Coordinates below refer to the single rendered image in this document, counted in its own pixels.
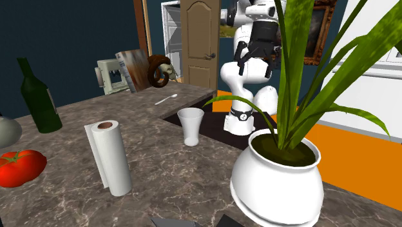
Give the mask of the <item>white cabinet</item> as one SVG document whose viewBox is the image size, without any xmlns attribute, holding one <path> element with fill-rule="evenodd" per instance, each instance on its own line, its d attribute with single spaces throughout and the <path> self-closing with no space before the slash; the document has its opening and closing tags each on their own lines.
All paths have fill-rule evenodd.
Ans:
<svg viewBox="0 0 402 227">
<path fill-rule="evenodd" d="M 367 34 L 398 1 L 368 0 L 333 49 L 332 56 L 355 37 Z M 388 133 L 369 120 L 345 112 L 327 112 L 318 121 L 320 124 L 402 144 L 402 53 L 392 48 L 335 103 L 370 112 L 385 123 Z"/>
</svg>

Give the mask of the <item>green plant in white pot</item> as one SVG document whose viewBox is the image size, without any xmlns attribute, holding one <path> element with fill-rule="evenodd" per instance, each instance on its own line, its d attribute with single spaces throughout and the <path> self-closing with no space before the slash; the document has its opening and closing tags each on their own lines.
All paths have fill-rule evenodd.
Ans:
<svg viewBox="0 0 402 227">
<path fill-rule="evenodd" d="M 354 38 L 333 57 L 330 48 L 313 77 L 309 91 L 299 96 L 305 49 L 314 0 L 274 0 L 278 11 L 281 61 L 271 78 L 245 84 L 256 95 L 272 86 L 278 93 L 277 113 L 270 115 L 242 97 L 232 102 L 224 130 L 249 135 L 248 147 L 237 158 L 230 180 L 236 205 L 254 222 L 268 227 L 313 227 L 323 204 L 323 183 L 317 165 L 321 155 L 306 135 L 327 112 L 345 112 L 378 126 L 381 120 L 364 110 L 340 106 L 335 100 L 391 48 L 402 50 L 402 2 L 398 1 L 366 34 Z M 268 128 L 256 130 L 253 113 Z"/>
</svg>

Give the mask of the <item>black flat object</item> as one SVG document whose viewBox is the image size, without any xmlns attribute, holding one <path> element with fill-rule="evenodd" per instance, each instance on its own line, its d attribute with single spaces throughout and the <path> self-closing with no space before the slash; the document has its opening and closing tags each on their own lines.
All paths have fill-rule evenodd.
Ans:
<svg viewBox="0 0 402 227">
<path fill-rule="evenodd" d="M 223 214 L 218 224 L 215 227 L 244 227 L 239 222 L 230 218 L 228 215 Z"/>
</svg>

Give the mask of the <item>brown horned ram skull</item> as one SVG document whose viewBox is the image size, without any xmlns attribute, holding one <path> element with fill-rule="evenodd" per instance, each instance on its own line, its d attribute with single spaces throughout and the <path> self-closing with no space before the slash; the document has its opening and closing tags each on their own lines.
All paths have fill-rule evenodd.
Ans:
<svg viewBox="0 0 402 227">
<path fill-rule="evenodd" d="M 177 81 L 178 74 L 171 64 L 170 58 L 164 55 L 152 55 L 148 57 L 148 81 L 155 88 L 162 88 L 169 80 Z"/>
</svg>

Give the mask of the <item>white panelled door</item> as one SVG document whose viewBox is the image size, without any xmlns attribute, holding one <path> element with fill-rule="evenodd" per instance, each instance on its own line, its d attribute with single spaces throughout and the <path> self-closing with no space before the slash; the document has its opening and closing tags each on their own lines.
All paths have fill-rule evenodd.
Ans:
<svg viewBox="0 0 402 227">
<path fill-rule="evenodd" d="M 180 22 L 180 0 L 161 3 L 164 51 L 182 81 L 182 35 Z"/>
</svg>

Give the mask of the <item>gold framed wall picture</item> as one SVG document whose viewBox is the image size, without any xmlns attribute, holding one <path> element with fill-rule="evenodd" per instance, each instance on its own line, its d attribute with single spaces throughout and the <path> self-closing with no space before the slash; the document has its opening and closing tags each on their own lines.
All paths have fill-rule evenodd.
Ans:
<svg viewBox="0 0 402 227">
<path fill-rule="evenodd" d="M 320 64 L 336 3 L 337 0 L 314 1 L 304 64 Z"/>
</svg>

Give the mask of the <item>landscape wall picture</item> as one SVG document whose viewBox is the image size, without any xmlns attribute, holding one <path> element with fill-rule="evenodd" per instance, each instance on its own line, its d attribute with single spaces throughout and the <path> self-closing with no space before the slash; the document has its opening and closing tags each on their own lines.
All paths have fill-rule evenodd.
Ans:
<svg viewBox="0 0 402 227">
<path fill-rule="evenodd" d="M 233 38 L 235 36 L 237 27 L 220 25 L 220 37 L 221 38 Z"/>
</svg>

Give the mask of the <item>white cup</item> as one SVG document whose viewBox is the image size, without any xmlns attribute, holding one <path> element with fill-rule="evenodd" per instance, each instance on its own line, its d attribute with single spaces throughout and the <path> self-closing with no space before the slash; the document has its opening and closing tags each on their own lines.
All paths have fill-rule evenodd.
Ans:
<svg viewBox="0 0 402 227">
<path fill-rule="evenodd" d="M 204 111 L 199 108 L 183 108 L 177 112 L 177 115 L 183 128 L 184 144 L 196 146 L 199 142 L 199 129 Z"/>
</svg>

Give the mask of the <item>white spoon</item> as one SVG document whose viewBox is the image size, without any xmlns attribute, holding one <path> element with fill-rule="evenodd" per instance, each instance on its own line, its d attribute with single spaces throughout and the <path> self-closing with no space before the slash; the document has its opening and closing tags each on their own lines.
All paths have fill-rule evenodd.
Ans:
<svg viewBox="0 0 402 227">
<path fill-rule="evenodd" d="M 178 96 L 178 94 L 170 95 L 170 96 L 164 98 L 163 100 L 158 101 L 157 103 L 155 103 L 155 105 L 161 104 L 161 103 L 163 103 L 164 101 L 168 100 L 169 98 L 176 98 L 177 96 Z"/>
</svg>

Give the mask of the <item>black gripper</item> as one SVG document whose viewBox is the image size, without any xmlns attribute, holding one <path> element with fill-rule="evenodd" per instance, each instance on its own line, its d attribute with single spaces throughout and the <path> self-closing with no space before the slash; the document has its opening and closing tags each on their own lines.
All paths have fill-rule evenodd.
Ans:
<svg viewBox="0 0 402 227">
<path fill-rule="evenodd" d="M 243 75 L 244 64 L 251 57 L 264 57 L 264 61 L 268 64 L 265 77 L 270 79 L 273 70 L 281 61 L 281 46 L 274 46 L 277 38 L 278 23 L 269 21 L 254 21 L 248 44 L 249 51 L 242 57 L 242 50 L 247 48 L 247 43 L 239 41 L 234 53 L 234 61 L 238 63 L 239 75 Z"/>
</svg>

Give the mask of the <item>white paper towel roll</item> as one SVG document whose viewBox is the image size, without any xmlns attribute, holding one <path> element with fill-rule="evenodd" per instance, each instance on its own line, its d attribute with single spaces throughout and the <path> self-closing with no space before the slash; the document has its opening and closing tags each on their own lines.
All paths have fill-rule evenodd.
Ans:
<svg viewBox="0 0 402 227">
<path fill-rule="evenodd" d="M 120 124 L 107 120 L 85 125 L 84 129 L 103 186 L 109 188 L 113 196 L 126 195 L 132 183 Z"/>
</svg>

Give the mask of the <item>dark robot stand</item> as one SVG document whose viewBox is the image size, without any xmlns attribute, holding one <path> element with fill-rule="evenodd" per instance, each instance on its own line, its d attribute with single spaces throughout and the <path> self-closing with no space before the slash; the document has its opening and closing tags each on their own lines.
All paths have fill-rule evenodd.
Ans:
<svg viewBox="0 0 402 227">
<path fill-rule="evenodd" d="M 273 128 L 276 129 L 277 124 L 274 121 L 274 119 L 272 119 L 271 116 L 267 114 L 267 112 L 264 112 L 264 114 L 266 118 L 269 120 L 269 122 L 272 124 Z M 225 131 L 224 119 L 226 115 L 227 113 L 224 112 L 205 112 L 200 125 L 199 133 L 201 135 L 215 139 L 217 141 L 228 144 L 240 150 L 246 149 L 248 147 L 249 135 L 245 136 L 233 135 Z M 256 130 L 268 128 L 265 119 L 260 113 L 254 112 L 253 117 L 254 117 L 254 126 Z M 181 126 L 181 122 L 176 113 L 169 117 L 164 118 L 164 120 L 173 123 L 175 125 Z"/>
</svg>

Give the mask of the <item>dark green wine bottle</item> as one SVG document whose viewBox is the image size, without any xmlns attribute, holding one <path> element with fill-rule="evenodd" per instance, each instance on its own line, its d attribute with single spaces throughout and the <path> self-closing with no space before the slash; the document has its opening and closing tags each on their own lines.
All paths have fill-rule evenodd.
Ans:
<svg viewBox="0 0 402 227">
<path fill-rule="evenodd" d="M 40 133 L 52 133 L 62 128 L 62 122 L 48 87 L 34 76 L 27 58 L 18 57 L 23 73 L 21 94 Z"/>
</svg>

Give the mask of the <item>tan wooden door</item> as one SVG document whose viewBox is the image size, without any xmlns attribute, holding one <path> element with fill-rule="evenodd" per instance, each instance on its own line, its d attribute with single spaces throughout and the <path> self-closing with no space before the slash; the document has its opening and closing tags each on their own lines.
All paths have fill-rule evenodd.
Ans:
<svg viewBox="0 0 402 227">
<path fill-rule="evenodd" d="M 217 89 L 222 0 L 180 0 L 183 82 Z"/>
</svg>

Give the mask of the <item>red tomato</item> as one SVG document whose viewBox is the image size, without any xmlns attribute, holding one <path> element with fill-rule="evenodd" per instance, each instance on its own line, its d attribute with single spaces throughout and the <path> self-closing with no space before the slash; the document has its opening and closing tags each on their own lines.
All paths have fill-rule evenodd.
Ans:
<svg viewBox="0 0 402 227">
<path fill-rule="evenodd" d="M 38 177 L 47 164 L 46 157 L 35 150 L 4 153 L 0 157 L 0 186 L 15 188 Z"/>
</svg>

